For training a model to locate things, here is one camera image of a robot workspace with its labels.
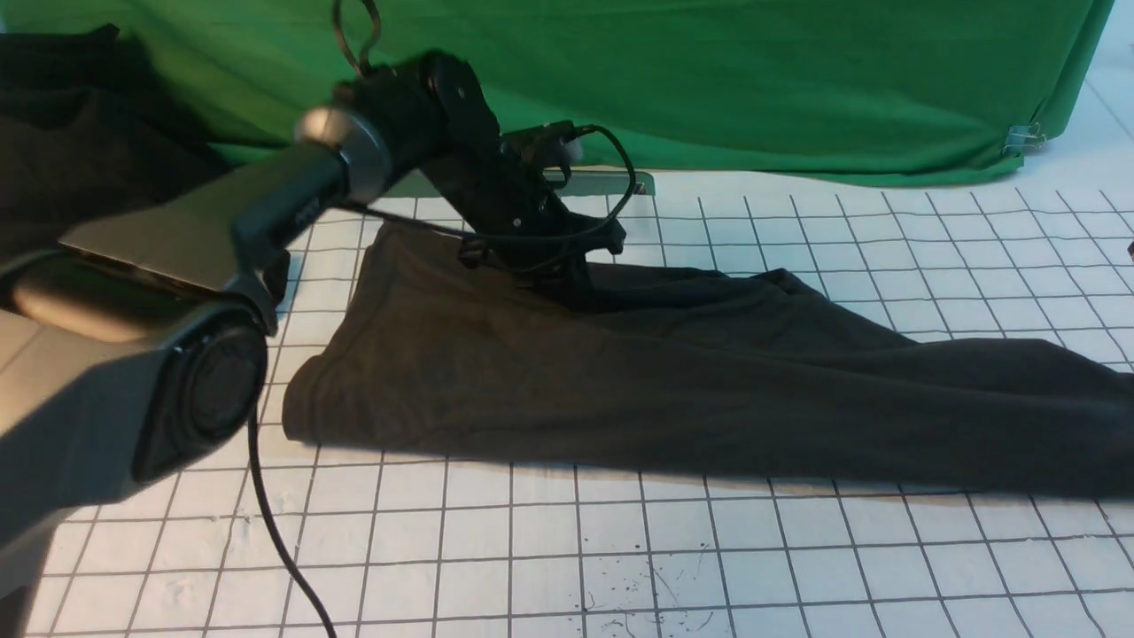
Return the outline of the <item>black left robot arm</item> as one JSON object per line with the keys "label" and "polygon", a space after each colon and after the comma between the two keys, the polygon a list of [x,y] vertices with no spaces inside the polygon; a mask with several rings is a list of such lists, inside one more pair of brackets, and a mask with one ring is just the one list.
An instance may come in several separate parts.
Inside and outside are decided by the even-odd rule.
{"label": "black left robot arm", "polygon": [[569,121],[505,134],[469,63],[430,50],[372,67],[295,142],[166,205],[78,226],[3,270],[3,593],[51,531],[223,446],[259,407],[278,331],[263,271],[330,207],[369,214],[420,171],[469,226],[465,265],[589,301],[585,255],[619,254],[615,213],[572,213]]}

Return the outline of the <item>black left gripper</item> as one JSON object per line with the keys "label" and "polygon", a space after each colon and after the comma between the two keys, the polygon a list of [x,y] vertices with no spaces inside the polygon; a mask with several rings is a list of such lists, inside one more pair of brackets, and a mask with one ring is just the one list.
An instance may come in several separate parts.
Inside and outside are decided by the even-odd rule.
{"label": "black left gripper", "polygon": [[457,192],[456,211],[471,235],[459,241],[458,261],[469,269],[507,272],[535,288],[591,288],[586,256],[620,254],[626,230],[618,215],[625,193],[602,218],[574,213],[555,193],[536,199],[499,192]]}

